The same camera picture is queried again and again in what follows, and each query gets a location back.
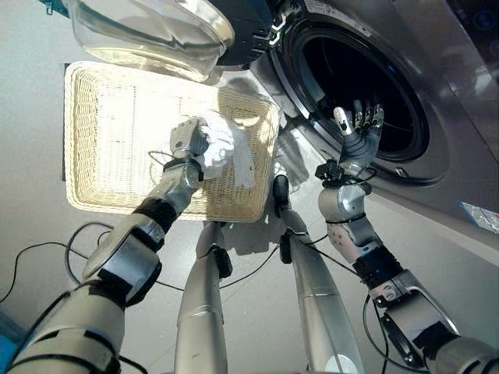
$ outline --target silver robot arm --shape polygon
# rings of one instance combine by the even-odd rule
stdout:
[[[356,177],[376,155],[383,109],[377,105],[372,119],[362,121],[362,108],[358,104],[354,107],[356,124],[363,123],[363,127],[354,128],[347,112],[335,108],[334,117],[347,138],[340,164],[331,159],[316,172],[323,180],[319,208],[332,245],[353,266],[377,306],[386,308],[381,324],[407,366],[426,366],[434,374],[499,370],[497,352],[459,335],[437,300],[409,270],[402,268],[367,219],[364,197],[371,188]]]
[[[197,124],[172,132],[176,157],[159,185],[118,224],[89,258],[83,281],[38,323],[9,373],[119,372],[125,308],[140,302],[161,272],[157,251],[203,178],[193,158],[207,149]]]

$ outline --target label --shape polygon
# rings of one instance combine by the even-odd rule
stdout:
[[[371,37],[372,33],[367,29],[367,27],[361,25],[357,21],[355,21],[352,17],[347,16],[343,12],[340,12],[333,6],[325,3],[320,0],[305,0],[306,9],[310,13],[322,14],[324,16],[329,16],[331,18],[337,19],[346,23],[350,27],[353,27],[355,30],[359,31],[365,37]]]
[[[459,205],[469,214],[477,226],[499,234],[499,214],[468,203],[460,202]]]

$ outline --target black cable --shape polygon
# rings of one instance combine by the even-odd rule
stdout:
[[[166,164],[166,162],[162,163],[156,157],[154,157],[153,154],[162,154],[164,156],[169,156],[169,157],[172,158],[172,160],[174,160],[174,159],[177,158],[177,157],[173,156],[172,154],[169,154],[169,153],[166,153],[166,152],[162,152],[160,150],[150,150],[149,152],[147,152],[147,155],[149,155],[150,158],[152,158],[154,161],[156,161],[157,163],[159,163],[161,166],[164,166]]]
[[[19,262],[20,256],[23,253],[25,253],[26,251],[29,251],[30,249],[41,247],[42,245],[50,245],[50,244],[52,244],[52,245],[60,245],[60,246],[62,246],[62,247],[65,248],[65,244],[62,244],[62,243],[59,243],[59,242],[45,242],[45,243],[30,245],[29,247],[26,247],[25,249],[23,249],[21,252],[19,252],[17,254],[16,260],[14,262],[14,277],[12,278],[12,283],[10,285],[9,290],[5,294],[5,296],[2,299],[0,299],[0,303],[4,302],[4,300],[6,300],[8,298],[8,296],[11,294],[11,292],[12,292],[12,290],[14,288],[14,284],[16,283],[16,276],[17,276],[17,263]]]
[[[325,238],[327,238],[327,234],[325,236],[321,236],[317,240],[313,242],[308,242],[308,243],[303,243],[304,245],[311,245],[311,244],[317,244],[318,242],[322,242]]]
[[[271,259],[272,255],[274,255],[274,253],[279,249],[280,246],[281,246],[280,244],[277,244],[274,247],[274,249],[272,249],[271,254],[268,255],[268,257],[255,270],[253,270],[251,273],[248,273],[244,277],[240,277],[238,280],[234,280],[233,282],[231,282],[229,284],[225,284],[225,285],[221,286],[220,289],[232,286],[232,285],[234,285],[236,283],[239,283],[240,281],[244,281],[246,278],[251,277],[253,274],[255,274],[256,272],[258,272],[258,270],[260,270],[262,267],[264,267],[265,264],[268,262],[268,260]]]
[[[76,236],[78,236],[78,234],[82,230],[84,230],[85,228],[88,228],[89,226],[102,226],[103,228],[110,228],[110,229],[113,228],[112,226],[110,226],[108,224],[103,224],[102,222],[96,222],[96,221],[95,222],[88,222],[88,223],[80,226],[78,229],[76,229],[76,231],[73,233],[71,238],[69,238],[68,244],[66,245],[65,251],[64,251],[64,266],[65,266],[66,273],[71,278],[71,280],[73,282],[75,282],[76,284],[81,284],[81,282],[78,280],[76,275],[71,270],[71,266],[69,265],[69,252],[71,251],[71,245],[75,241]]]
[[[312,249],[313,251],[319,253],[320,255],[324,256],[325,258],[329,259],[330,261],[332,261],[333,263],[335,263],[336,265],[342,267],[343,269],[345,269],[346,271],[352,273],[353,275],[355,275],[356,277],[358,277],[359,275],[352,269],[350,269],[349,267],[343,265],[342,263],[340,263],[339,261],[337,261],[336,259],[333,259],[331,256],[329,256],[328,254],[320,251],[319,249],[315,248],[312,246],[312,244],[316,244],[320,241],[323,241],[325,238],[327,238],[328,235],[324,235],[320,238],[318,238],[317,240],[313,241],[313,242],[309,242],[309,243],[303,243],[304,245],[306,245],[308,248]]]
[[[161,282],[160,280],[156,280],[155,283],[160,284],[161,286],[165,286],[165,287],[171,288],[172,290],[177,290],[177,291],[184,292],[183,288],[172,286],[171,284],[168,284],[168,283],[165,283],[165,282]]]
[[[52,311],[52,309],[63,299],[67,298],[70,295],[70,292],[64,292],[63,294],[60,294],[37,318],[36,321],[34,321],[34,324],[30,327],[30,329],[27,331],[26,335],[24,335],[23,341],[21,344],[17,346],[16,351],[14,352],[14,355],[10,358],[9,363],[5,367],[5,372],[8,372],[12,368],[12,364],[14,360],[16,359],[17,355],[21,350],[23,349],[24,345],[28,341],[28,339],[33,335],[33,332],[37,329],[37,327],[40,325],[41,321],[45,319],[45,317]]]
[[[377,322],[380,324],[381,333],[383,334],[384,355],[386,357],[383,360],[383,368],[381,369],[381,374],[385,374],[387,371],[387,363],[388,363],[387,358],[390,357],[390,347],[388,346],[387,334],[384,332],[383,325],[381,325],[380,312],[377,310],[377,306],[376,306],[376,303],[374,302],[374,300],[373,300],[373,307],[374,307],[374,312],[376,313]]]
[[[130,365],[133,368],[137,369],[139,372],[142,372],[143,374],[148,374],[146,368],[144,368],[141,364],[138,364],[137,362],[121,355],[118,357],[118,359],[119,361],[125,362],[127,365]]]
[[[373,346],[374,350],[385,360],[390,362],[392,365],[397,366],[398,368],[405,370],[407,372],[428,372],[427,370],[419,370],[419,369],[413,369],[409,368],[408,366],[400,365],[398,362],[393,361],[391,358],[386,356],[383,351],[377,346],[377,344],[374,342],[373,337],[371,337],[371,333],[369,332],[369,328],[367,327],[367,318],[366,318],[366,311],[367,311],[367,305],[369,304],[369,300],[371,297],[369,295],[366,296],[366,301],[364,302],[364,306],[362,309],[362,322],[364,325],[364,330],[366,331],[367,339]]]
[[[375,168],[366,168],[366,170],[369,170],[371,172],[371,175],[367,178],[361,179],[361,178],[355,178],[355,182],[353,183],[347,183],[347,185],[360,185],[362,183],[370,181],[372,178],[377,176],[377,170]]]
[[[356,277],[359,277],[359,275],[352,269],[350,269],[348,266],[345,266],[343,265],[342,263],[340,263],[339,261],[337,261],[336,259],[333,259],[331,256],[329,256],[328,254],[320,251],[319,249],[317,248],[314,248],[312,246],[307,246],[308,248],[312,249],[313,251],[319,253],[320,255],[324,256],[325,258],[329,259],[330,261],[332,261],[333,263],[335,263],[336,265],[342,267],[343,269],[345,269],[346,271],[348,271],[349,273],[355,275]]]
[[[102,237],[103,237],[104,235],[106,235],[106,234],[109,234],[109,233],[110,233],[110,231],[104,231],[102,234],[100,234],[100,235],[99,235],[99,237],[97,238],[97,247],[98,247],[99,245],[101,245],[101,239],[102,239]]]

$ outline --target gray floor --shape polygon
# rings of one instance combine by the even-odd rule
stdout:
[[[72,208],[62,181],[63,63],[91,59],[81,51],[69,21],[44,16],[43,7],[19,0],[0,14],[0,297],[12,281],[16,254],[28,245],[66,242],[87,221],[114,224],[121,217]],[[318,209],[320,182],[313,172],[320,155],[297,131],[279,137],[278,166],[292,181],[292,203],[309,225],[312,238],[325,233]],[[283,227],[271,210],[255,224],[225,228],[234,266],[230,280],[250,272],[274,248]],[[464,334],[499,347],[499,273],[490,265],[439,237],[424,221],[388,209],[373,196],[366,211],[386,246],[434,293]],[[183,286],[193,262],[200,222],[178,221],[161,251],[161,279]],[[82,235],[75,247],[90,253],[98,231]],[[338,258],[326,241],[319,248]],[[72,259],[78,272],[82,263]],[[368,373],[381,359],[369,346],[360,322],[364,286],[331,264]],[[27,328],[48,303],[71,284],[65,276],[62,248],[40,247],[23,255],[12,295],[0,312]],[[175,352],[176,315],[181,295],[154,286],[144,302],[126,314],[122,353],[151,373],[169,372]],[[305,369],[292,268],[274,258],[254,277],[222,290],[229,370],[233,373]],[[373,335],[380,334],[370,316]],[[132,373],[126,368],[124,372]],[[389,373],[400,372],[389,367]]]

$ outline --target wicker basket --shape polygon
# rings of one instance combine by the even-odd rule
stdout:
[[[172,127],[211,110],[244,126],[256,185],[234,187],[234,167],[201,183],[181,219],[251,222],[263,212],[278,109],[270,102],[184,79],[98,62],[65,74],[65,174],[69,202],[81,210],[130,213],[159,182],[148,152],[169,152]]]

